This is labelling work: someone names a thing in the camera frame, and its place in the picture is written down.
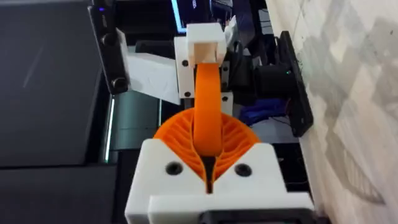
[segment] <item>black plastic mount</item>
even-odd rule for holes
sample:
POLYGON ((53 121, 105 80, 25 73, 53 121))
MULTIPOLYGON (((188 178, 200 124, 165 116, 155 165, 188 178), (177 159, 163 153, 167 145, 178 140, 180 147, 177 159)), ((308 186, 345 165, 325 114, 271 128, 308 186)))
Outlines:
POLYGON ((292 39, 288 31, 282 31, 280 34, 278 48, 280 61, 288 66, 295 84, 293 92, 289 96, 290 105, 288 106, 290 109, 287 116, 290 119, 293 135, 301 137, 312 126, 313 116, 292 39))
POLYGON ((93 5, 88 6, 88 12, 108 90, 112 95, 124 93, 128 91, 129 82, 114 22, 113 6, 109 1, 93 1, 93 5))
POLYGON ((326 217, 317 217, 306 208, 214 210, 202 213, 198 219, 198 224, 226 223, 330 224, 330 221, 326 217))

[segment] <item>black device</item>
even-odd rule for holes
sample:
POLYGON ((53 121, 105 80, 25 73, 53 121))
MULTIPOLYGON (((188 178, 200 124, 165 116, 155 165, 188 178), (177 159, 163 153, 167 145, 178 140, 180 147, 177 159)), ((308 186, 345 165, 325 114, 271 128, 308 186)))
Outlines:
POLYGON ((234 93, 234 102, 245 106, 257 99, 285 99, 293 135, 301 137, 312 126, 313 116, 289 32, 277 38, 275 55, 275 65, 253 67, 251 56, 243 56, 241 50, 231 52, 228 89, 234 93))
POLYGON ((128 77, 124 69, 120 40, 114 21, 112 2, 94 1, 88 7, 101 55, 103 72, 109 92, 113 95, 128 91, 128 77))
POLYGON ((261 210, 215 210, 204 212, 199 224, 330 224, 329 219, 317 217, 305 208, 280 208, 261 210))

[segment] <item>wooden surface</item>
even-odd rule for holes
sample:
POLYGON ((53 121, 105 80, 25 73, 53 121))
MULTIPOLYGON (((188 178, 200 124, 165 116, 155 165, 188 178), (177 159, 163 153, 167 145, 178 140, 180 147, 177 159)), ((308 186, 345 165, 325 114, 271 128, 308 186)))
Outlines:
POLYGON ((290 31, 314 115, 300 139, 333 223, 398 223, 398 1, 267 0, 290 31))

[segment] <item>computer monitor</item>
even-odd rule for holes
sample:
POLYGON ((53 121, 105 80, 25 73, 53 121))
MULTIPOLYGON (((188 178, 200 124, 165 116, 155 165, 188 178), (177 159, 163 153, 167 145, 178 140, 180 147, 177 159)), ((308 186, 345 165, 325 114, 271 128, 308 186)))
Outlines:
POLYGON ((171 0, 178 33, 186 33, 187 24, 212 22, 211 0, 171 0))

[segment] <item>orange curved arm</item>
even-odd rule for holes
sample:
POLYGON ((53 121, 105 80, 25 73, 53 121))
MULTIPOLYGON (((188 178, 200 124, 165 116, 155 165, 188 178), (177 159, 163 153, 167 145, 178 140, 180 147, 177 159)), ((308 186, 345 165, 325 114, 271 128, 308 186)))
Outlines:
POLYGON ((197 66, 193 145, 201 156, 219 156, 221 139, 221 85, 217 63, 197 66))

